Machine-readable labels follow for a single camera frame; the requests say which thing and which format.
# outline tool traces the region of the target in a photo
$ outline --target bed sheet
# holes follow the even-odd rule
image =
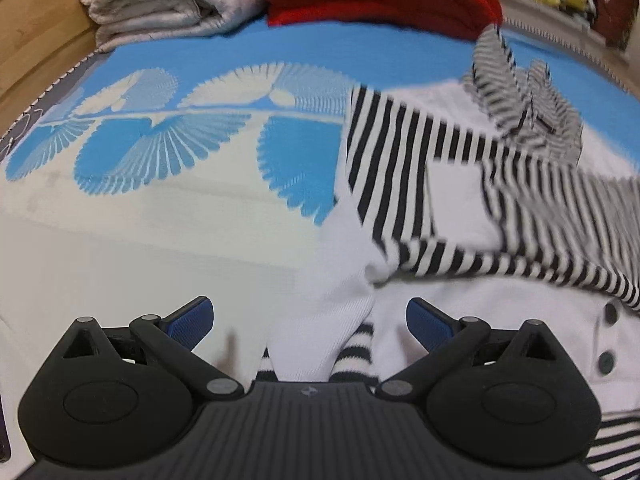
[[[547,60],[584,119],[640,160],[633,97],[508,40],[520,64]],[[209,296],[215,326],[196,353],[248,384],[334,206],[351,85],[459,78],[472,48],[385,25],[258,21],[124,46],[69,89],[0,168],[0,394],[15,450],[0,479],[29,462],[17,401],[75,317],[121,326]]]

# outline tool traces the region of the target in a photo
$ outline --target button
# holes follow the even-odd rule
[[[598,357],[598,371],[603,375],[609,375],[616,366],[616,356],[611,350],[607,350]]]
[[[616,308],[616,304],[612,301],[609,301],[604,307],[604,322],[609,326],[613,326],[616,324],[618,320],[618,309]]]

